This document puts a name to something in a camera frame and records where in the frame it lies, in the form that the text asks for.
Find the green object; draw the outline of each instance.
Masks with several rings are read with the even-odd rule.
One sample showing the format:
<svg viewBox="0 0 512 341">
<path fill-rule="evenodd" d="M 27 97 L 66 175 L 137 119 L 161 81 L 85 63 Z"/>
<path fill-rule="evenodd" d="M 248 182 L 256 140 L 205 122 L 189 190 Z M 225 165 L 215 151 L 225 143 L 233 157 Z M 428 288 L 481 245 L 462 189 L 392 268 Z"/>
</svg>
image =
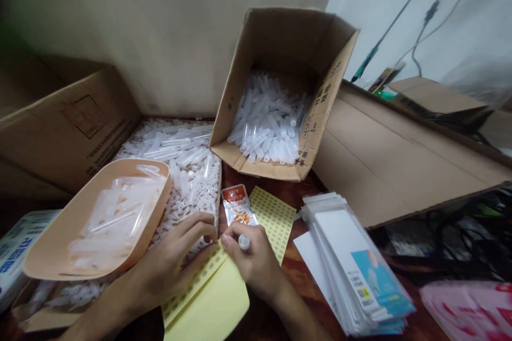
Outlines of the green object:
<svg viewBox="0 0 512 341">
<path fill-rule="evenodd" d="M 384 92 L 382 89 L 379 89 L 378 91 L 376 91 L 374 93 L 374 95 L 377 95 L 378 97 L 380 97 L 381 99 L 384 99 L 386 101 L 389 101 L 396 96 L 396 94 L 391 93 L 391 92 Z"/>
<path fill-rule="evenodd" d="M 488 207 L 485 204 L 478 204 L 476 206 L 480 212 L 475 214 L 475 217 L 501 217 L 503 216 L 500 212 L 497 210 Z"/>
<path fill-rule="evenodd" d="M 366 56 L 366 59 L 364 59 L 363 63 L 361 64 L 361 66 L 357 70 L 356 74 L 352 77 L 352 82 L 356 81 L 357 79 L 359 79 L 361 77 L 361 75 L 363 74 L 364 70 L 366 69 L 366 66 L 370 63 L 370 61 L 373 59 L 373 57 L 375 56 L 375 54 L 379 50 L 379 44 L 380 44 L 380 42 L 378 42 L 377 45 L 375 47 L 373 47 L 373 49 L 370 51 L 368 56 Z"/>
</svg>

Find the left hand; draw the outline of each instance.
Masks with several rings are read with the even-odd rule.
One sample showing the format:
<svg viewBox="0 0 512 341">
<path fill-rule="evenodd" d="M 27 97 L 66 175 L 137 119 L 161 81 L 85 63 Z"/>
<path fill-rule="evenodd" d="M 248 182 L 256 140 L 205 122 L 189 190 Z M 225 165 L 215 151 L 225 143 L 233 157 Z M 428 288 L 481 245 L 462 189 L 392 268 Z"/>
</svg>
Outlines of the left hand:
<svg viewBox="0 0 512 341">
<path fill-rule="evenodd" d="M 131 309 L 138 315 L 167 302 L 187 288 L 194 274 L 217 249 L 214 220 L 213 215 L 203 212 L 187 217 L 109 288 L 122 286 L 122 294 L 133 298 Z M 202 249 L 180 270 L 184 257 L 201 236 L 205 242 L 214 243 Z"/>
</svg>

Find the electrical wire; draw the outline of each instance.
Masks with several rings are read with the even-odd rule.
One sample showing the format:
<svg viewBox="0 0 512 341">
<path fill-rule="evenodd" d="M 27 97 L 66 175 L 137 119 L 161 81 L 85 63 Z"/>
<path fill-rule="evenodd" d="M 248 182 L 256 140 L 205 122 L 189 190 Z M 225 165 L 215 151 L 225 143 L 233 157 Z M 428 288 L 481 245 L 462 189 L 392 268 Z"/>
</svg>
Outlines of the electrical wire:
<svg viewBox="0 0 512 341">
<path fill-rule="evenodd" d="M 382 43 L 382 41 L 384 40 L 384 38 L 386 37 L 386 35 L 388 34 L 388 32 L 390 31 L 390 29 L 392 28 L 392 26 L 395 24 L 395 22 L 398 20 L 398 18 L 400 17 L 400 15 L 402 14 L 402 12 L 404 12 L 404 10 L 407 8 L 407 6 L 409 5 L 409 3 L 411 2 L 411 0 L 407 0 L 407 2 L 405 3 L 405 5 L 402 7 L 402 9 L 400 10 L 400 12 L 398 13 L 398 15 L 395 17 L 395 19 L 392 21 L 391 25 L 388 27 L 388 29 L 386 30 L 386 32 L 384 32 L 384 34 L 382 35 L 382 37 L 380 38 L 380 40 L 375 44 L 375 46 L 372 48 L 372 50 L 370 51 L 370 53 L 368 54 L 368 56 L 366 56 L 366 58 L 364 59 L 364 61 L 361 63 L 361 65 L 359 66 L 359 68 L 357 69 L 355 75 L 352 76 L 352 80 L 351 82 L 353 83 L 354 81 L 356 81 L 357 79 L 359 79 L 364 70 L 366 69 L 366 66 L 370 63 L 370 61 L 373 59 L 373 56 L 375 56 L 375 54 L 377 53 L 377 50 L 379 49 L 379 45 L 380 43 Z"/>
<path fill-rule="evenodd" d="M 427 36 L 425 36 L 423 39 L 419 40 L 416 44 L 414 44 L 407 52 L 405 52 L 402 57 L 400 57 L 398 59 L 398 61 L 396 62 L 395 66 L 393 67 L 393 69 L 389 72 L 389 74 L 380 82 L 379 86 L 377 88 L 375 88 L 375 90 L 372 92 L 372 93 L 375 93 L 377 92 L 380 88 L 382 88 L 382 85 L 386 82 L 386 80 L 388 79 L 389 75 L 391 75 L 393 73 L 393 71 L 396 69 L 396 67 L 398 66 L 398 64 L 400 63 L 400 61 L 409 53 L 411 52 L 414 48 L 416 48 L 418 45 L 420 45 L 421 43 L 423 43 L 426 39 L 428 39 L 430 36 L 432 36 L 440 27 L 442 27 L 446 21 L 450 18 L 450 16 L 453 14 L 453 11 L 455 11 L 455 9 L 457 8 L 457 6 L 459 5 L 459 3 L 461 2 L 461 0 L 457 0 L 457 2 L 454 4 L 454 6 L 452 7 L 451 11 L 449 12 L 449 14 L 446 16 L 446 18 L 443 20 L 443 22 L 441 24 L 439 24 L 432 32 L 430 32 Z"/>
<path fill-rule="evenodd" d="M 420 34 L 418 35 L 418 38 L 416 39 L 416 46 L 412 50 L 411 58 L 412 58 L 412 61 L 414 61 L 414 64 L 416 64 L 416 66 L 418 67 L 418 74 L 420 77 L 423 77 L 422 71 L 421 71 L 421 65 L 420 65 L 419 61 L 416 60 L 416 57 L 414 57 L 414 55 L 416 54 L 416 48 L 417 48 L 418 42 L 420 41 L 421 36 L 423 35 L 423 32 L 425 32 L 425 28 L 427 27 L 427 24 L 434 17 L 440 3 L 441 3 L 441 0 L 435 0 L 432 3 L 432 5 L 430 6 L 430 9 L 427 11 L 427 14 L 425 15 L 425 20 L 423 22 L 423 28 L 421 28 Z"/>
</svg>

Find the cardboard lid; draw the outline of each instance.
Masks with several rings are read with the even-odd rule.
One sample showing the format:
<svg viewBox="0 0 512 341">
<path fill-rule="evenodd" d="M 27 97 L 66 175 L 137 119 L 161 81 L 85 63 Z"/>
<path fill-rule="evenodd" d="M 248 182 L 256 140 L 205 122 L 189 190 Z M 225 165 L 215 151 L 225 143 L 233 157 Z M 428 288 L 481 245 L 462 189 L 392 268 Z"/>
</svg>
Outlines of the cardboard lid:
<svg viewBox="0 0 512 341">
<path fill-rule="evenodd" d="M 509 167 L 389 105 L 344 82 L 313 164 L 363 226 L 383 225 L 512 180 Z"/>
<path fill-rule="evenodd" d="M 388 84 L 392 90 L 434 113 L 483 109 L 487 104 L 423 77 L 410 77 Z"/>
</svg>

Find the cardboard box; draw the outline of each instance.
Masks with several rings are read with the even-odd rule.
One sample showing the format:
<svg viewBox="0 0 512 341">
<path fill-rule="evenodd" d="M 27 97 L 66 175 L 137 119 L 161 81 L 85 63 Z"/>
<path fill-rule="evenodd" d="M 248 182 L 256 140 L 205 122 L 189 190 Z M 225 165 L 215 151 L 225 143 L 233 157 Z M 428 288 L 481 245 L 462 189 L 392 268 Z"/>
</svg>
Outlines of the cardboard box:
<svg viewBox="0 0 512 341">
<path fill-rule="evenodd" d="M 287 8 L 249 9 L 245 15 L 217 112 L 210 148 L 241 173 L 301 181 L 315 160 L 332 104 L 354 48 L 358 31 L 333 14 Z M 251 69 L 279 78 L 290 94 L 314 95 L 299 138 L 295 165 L 249 164 L 228 144 L 233 120 Z"/>
<path fill-rule="evenodd" d="M 479 132 L 495 148 L 512 151 L 512 113 L 502 109 L 492 112 Z"/>
<path fill-rule="evenodd" d="M 509 157 L 348 82 L 313 170 L 366 228 L 512 181 Z"/>
<path fill-rule="evenodd" d="M 158 117 L 162 120 L 169 120 L 171 118 L 166 117 Z M 135 136 L 135 133 L 143 126 L 143 121 L 139 123 L 139 125 L 133 130 L 131 136 L 127 139 L 130 141 Z M 218 181 L 218 195 L 217 200 L 215 202 L 217 206 L 217 214 L 220 213 L 221 206 L 221 189 L 222 189 L 222 167 L 219 169 L 219 181 Z M 67 307 L 61 308 L 51 308 L 48 306 L 42 306 L 37 310 L 36 313 L 27 318 L 27 304 L 37 288 L 38 280 L 30 279 L 27 284 L 23 287 L 20 294 L 17 296 L 16 300 L 12 304 L 11 313 L 16 319 L 18 326 L 23 329 L 25 332 L 34 332 L 40 330 L 49 330 L 49 329 L 58 329 L 58 328 L 66 328 L 71 326 L 81 315 L 84 313 L 87 308 L 89 308 L 90 304 L 85 306 L 76 308 L 72 311 L 69 311 Z M 54 291 L 50 295 L 50 298 L 55 298 L 58 296 L 58 292 L 65 287 L 65 282 L 60 282 L 54 288 Z"/>
<path fill-rule="evenodd" d="M 410 77 L 388 84 L 399 93 L 392 103 L 420 116 L 442 115 L 461 124 L 470 124 L 487 104 L 423 77 Z"/>
<path fill-rule="evenodd" d="M 21 107 L 0 119 L 0 194 L 69 196 L 112 158 L 140 121 L 140 111 L 112 66 L 57 57 L 22 62 L 29 63 L 26 71 L 33 74 L 19 83 L 23 97 L 16 97 L 12 83 L 0 84 L 9 89 L 6 103 Z M 41 93 L 30 89 L 38 87 L 27 85 L 33 79 L 44 84 L 51 80 L 47 90 L 60 89 L 37 99 Z"/>
</svg>

